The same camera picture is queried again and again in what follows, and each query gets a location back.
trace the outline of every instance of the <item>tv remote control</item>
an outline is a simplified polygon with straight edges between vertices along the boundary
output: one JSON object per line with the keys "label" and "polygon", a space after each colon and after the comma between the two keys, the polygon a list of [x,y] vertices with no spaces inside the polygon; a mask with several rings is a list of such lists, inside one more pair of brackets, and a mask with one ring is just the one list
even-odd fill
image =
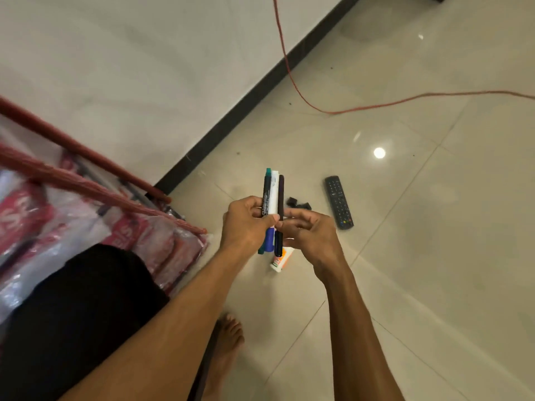
{"label": "tv remote control", "polygon": [[329,202],[334,213],[334,219],[340,229],[353,227],[353,219],[347,206],[346,196],[342,189],[342,183],[338,176],[330,176],[325,179],[325,188],[329,196]]}

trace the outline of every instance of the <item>left hand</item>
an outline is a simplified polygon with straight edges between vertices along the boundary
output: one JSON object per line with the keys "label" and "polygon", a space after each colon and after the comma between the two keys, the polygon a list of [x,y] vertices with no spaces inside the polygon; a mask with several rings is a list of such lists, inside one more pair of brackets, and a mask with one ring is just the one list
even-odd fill
{"label": "left hand", "polygon": [[249,259],[262,246],[266,229],[274,226],[279,215],[262,217],[262,198],[251,195],[232,201],[223,215],[220,250],[230,249]]}

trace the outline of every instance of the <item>foot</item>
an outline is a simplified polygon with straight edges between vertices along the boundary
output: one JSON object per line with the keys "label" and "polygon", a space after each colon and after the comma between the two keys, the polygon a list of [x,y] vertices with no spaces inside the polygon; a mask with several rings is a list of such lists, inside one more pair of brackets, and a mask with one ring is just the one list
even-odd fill
{"label": "foot", "polygon": [[220,398],[225,378],[236,361],[238,350],[245,342],[241,323],[235,317],[227,314],[220,321],[222,327],[210,362],[202,401]]}

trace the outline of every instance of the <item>black pen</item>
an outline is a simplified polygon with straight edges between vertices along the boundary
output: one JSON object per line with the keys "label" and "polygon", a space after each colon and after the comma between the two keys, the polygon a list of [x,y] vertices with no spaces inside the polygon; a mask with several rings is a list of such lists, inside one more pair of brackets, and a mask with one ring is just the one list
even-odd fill
{"label": "black pen", "polygon": [[[267,208],[268,208],[268,203],[269,203],[269,191],[270,191],[270,188],[271,188],[271,168],[268,167],[266,169],[266,175],[264,176],[264,193],[262,195],[262,216],[265,216],[265,215],[268,214]],[[258,249],[258,254],[259,255],[263,255],[264,254],[265,245],[266,245],[266,242],[265,242],[265,238],[264,238],[264,242],[262,243],[262,246],[260,247],[260,249]]]}
{"label": "black pen", "polygon": [[[284,217],[284,176],[279,175],[279,202],[277,206],[277,212],[279,213],[280,220]],[[275,231],[275,256],[281,257],[283,255],[283,233]]]}

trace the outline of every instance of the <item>white wall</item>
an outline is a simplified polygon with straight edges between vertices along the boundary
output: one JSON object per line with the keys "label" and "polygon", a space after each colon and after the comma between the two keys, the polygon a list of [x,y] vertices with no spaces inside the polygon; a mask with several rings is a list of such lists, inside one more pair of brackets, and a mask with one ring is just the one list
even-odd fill
{"label": "white wall", "polygon": [[[279,0],[290,50],[340,0]],[[157,182],[280,59],[272,0],[0,0],[0,94]]]}

